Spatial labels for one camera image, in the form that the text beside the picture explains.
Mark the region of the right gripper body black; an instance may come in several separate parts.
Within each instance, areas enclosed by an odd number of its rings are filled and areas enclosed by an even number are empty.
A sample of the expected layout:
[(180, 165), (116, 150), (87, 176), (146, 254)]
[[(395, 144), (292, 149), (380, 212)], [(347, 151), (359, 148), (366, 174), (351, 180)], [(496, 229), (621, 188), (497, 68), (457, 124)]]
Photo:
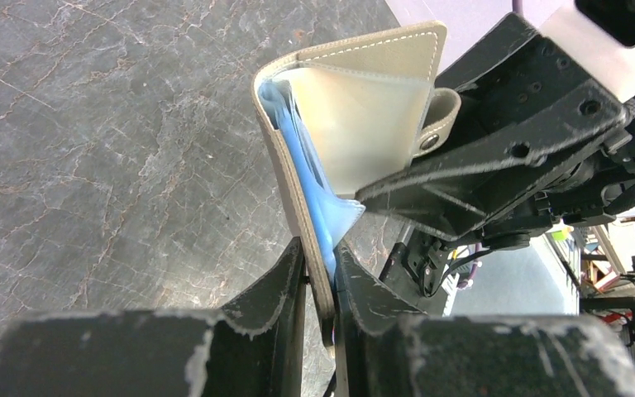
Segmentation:
[(631, 140), (615, 153), (596, 151), (476, 236), (486, 247), (526, 246), (559, 222), (589, 227), (613, 221), (635, 207), (635, 96), (625, 108), (633, 115), (624, 131)]

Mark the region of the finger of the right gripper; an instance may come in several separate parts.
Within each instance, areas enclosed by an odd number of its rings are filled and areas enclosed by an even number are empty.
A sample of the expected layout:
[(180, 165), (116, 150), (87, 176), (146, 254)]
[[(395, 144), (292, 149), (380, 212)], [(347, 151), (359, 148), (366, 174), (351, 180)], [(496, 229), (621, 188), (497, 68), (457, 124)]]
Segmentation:
[(436, 151), (356, 193), (371, 213), (453, 242), (510, 213), (623, 130), (620, 100), (516, 13), (437, 78), (462, 100)]

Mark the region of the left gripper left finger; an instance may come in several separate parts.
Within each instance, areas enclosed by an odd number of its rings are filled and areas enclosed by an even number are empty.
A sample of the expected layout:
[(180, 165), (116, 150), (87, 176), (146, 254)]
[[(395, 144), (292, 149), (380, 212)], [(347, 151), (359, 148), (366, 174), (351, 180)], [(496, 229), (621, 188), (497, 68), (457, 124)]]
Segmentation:
[(298, 238), (217, 309), (38, 313), (0, 338), (0, 396), (298, 396)]

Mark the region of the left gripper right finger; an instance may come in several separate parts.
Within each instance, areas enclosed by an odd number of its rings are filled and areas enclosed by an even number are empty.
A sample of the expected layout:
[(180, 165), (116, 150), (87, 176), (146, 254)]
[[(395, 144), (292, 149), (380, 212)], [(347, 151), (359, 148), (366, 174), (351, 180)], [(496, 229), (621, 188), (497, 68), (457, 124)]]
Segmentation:
[(339, 396), (635, 396), (626, 347), (591, 316), (436, 317), (335, 252)]

